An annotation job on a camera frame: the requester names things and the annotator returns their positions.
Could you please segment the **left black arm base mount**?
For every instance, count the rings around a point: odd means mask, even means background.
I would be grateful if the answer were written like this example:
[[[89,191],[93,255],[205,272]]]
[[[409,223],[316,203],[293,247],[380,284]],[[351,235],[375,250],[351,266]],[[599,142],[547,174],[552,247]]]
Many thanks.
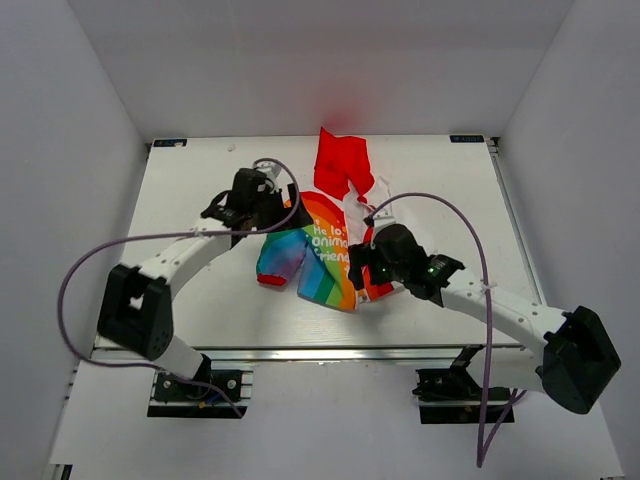
[[[216,361],[193,385],[164,370],[154,373],[147,417],[240,420],[252,397],[254,371],[239,361]]]

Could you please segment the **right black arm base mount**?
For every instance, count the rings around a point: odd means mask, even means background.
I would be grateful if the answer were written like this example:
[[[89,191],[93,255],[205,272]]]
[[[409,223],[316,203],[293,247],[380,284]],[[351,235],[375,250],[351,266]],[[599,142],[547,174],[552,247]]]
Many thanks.
[[[483,346],[426,349],[410,360],[415,368],[417,400],[422,425],[477,425],[480,420],[481,385],[467,368]]]

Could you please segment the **red rainbow kids jacket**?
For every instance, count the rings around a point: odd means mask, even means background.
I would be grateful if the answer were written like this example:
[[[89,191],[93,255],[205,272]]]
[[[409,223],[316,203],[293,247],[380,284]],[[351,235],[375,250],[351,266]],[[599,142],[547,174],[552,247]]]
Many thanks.
[[[391,196],[391,184],[371,166],[365,139],[322,128],[313,186],[300,193],[312,223],[267,235],[256,264],[258,283],[280,288],[296,279],[300,298],[347,312],[403,291],[398,282],[372,284],[367,268],[362,289],[348,279],[348,247],[371,239],[364,218]]]

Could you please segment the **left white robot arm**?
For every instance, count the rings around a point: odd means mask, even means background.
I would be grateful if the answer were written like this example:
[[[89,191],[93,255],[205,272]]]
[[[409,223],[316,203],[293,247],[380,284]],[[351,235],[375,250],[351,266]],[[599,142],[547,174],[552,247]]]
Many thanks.
[[[116,265],[108,275],[98,334],[176,377],[188,398],[205,396],[211,361],[175,334],[173,301],[205,266],[242,239],[311,224],[297,182],[285,190],[278,185],[287,169],[271,158],[239,169],[231,188],[211,201],[189,231],[175,234],[173,243],[135,266]]]

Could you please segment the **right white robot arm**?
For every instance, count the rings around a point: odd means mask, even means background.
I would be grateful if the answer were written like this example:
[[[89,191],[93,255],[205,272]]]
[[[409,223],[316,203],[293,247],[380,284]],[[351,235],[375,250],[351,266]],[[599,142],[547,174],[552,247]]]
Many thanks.
[[[486,389],[484,362],[491,360],[496,386],[541,392],[572,413],[586,414],[621,367],[593,310],[566,311],[488,287],[462,262],[427,254],[402,224],[379,229],[348,252],[348,278],[356,289],[366,282],[399,283],[414,297],[480,320],[522,346],[520,352],[483,348],[462,353],[451,366],[451,384],[463,398]]]

